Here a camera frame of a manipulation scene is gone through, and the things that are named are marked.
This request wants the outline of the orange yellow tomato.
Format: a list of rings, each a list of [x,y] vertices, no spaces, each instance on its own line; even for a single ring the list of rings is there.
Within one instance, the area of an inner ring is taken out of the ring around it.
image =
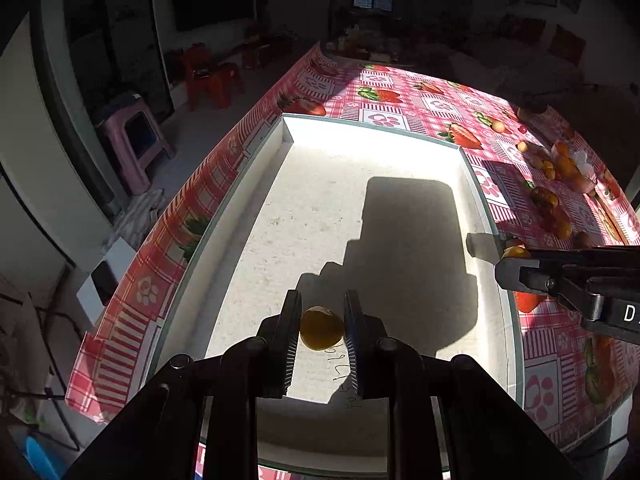
[[[532,255],[524,246],[518,245],[507,247],[502,254],[502,258],[530,259]]]

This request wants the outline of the yellow round fruit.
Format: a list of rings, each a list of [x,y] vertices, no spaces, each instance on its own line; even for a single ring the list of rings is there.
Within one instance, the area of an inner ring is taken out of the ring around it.
[[[332,310],[314,306],[300,318],[300,338],[310,350],[322,351],[337,344],[344,336],[343,320]]]

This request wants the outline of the glass fruit bowl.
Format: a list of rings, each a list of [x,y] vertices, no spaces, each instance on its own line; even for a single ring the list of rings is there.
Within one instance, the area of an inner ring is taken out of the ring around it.
[[[590,194],[597,184],[596,172],[585,151],[572,151],[563,141],[551,148],[551,161],[556,175],[576,193]]]

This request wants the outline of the white shallow tray box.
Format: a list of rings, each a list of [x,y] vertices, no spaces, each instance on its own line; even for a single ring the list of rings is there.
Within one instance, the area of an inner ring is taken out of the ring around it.
[[[462,151],[359,122],[287,115],[258,133],[178,286],[149,378],[169,358],[221,356],[279,314],[343,317],[345,292],[417,352],[473,358],[518,408],[524,363],[514,300],[494,278],[497,228]],[[384,478],[387,402],[360,400],[343,336],[299,343],[281,400],[257,400],[257,465]]]

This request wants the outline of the pale round fruit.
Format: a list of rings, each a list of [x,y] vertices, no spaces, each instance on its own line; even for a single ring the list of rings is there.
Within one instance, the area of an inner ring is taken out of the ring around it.
[[[491,129],[498,133],[504,133],[506,131],[506,126],[500,120],[494,120],[491,124]]]

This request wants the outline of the striped cloth on floor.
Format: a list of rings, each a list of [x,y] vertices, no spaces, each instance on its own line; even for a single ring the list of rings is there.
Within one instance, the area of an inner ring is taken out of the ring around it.
[[[134,196],[128,208],[116,218],[113,232],[103,244],[101,254],[105,255],[118,240],[124,240],[133,250],[138,250],[168,203],[163,188],[151,188],[142,195]]]

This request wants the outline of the white box on floor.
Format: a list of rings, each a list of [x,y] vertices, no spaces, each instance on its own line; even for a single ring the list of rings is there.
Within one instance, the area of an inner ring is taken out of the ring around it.
[[[97,326],[136,252],[119,237],[82,283],[76,297],[93,326]]]

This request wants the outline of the pink plastic stool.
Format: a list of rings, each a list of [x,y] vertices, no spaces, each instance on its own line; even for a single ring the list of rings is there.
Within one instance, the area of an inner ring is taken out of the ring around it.
[[[142,195],[151,187],[146,168],[161,152],[169,158],[175,157],[175,150],[165,139],[152,110],[140,94],[125,94],[104,107],[96,128],[111,143],[120,174],[135,196]]]

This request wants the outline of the red plastic chair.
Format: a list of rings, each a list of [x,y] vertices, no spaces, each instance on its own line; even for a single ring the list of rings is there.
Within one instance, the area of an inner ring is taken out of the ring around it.
[[[217,63],[205,44],[192,44],[183,52],[181,62],[190,110],[196,109],[202,96],[209,98],[216,107],[228,108],[232,89],[245,92],[239,66],[232,62]]]

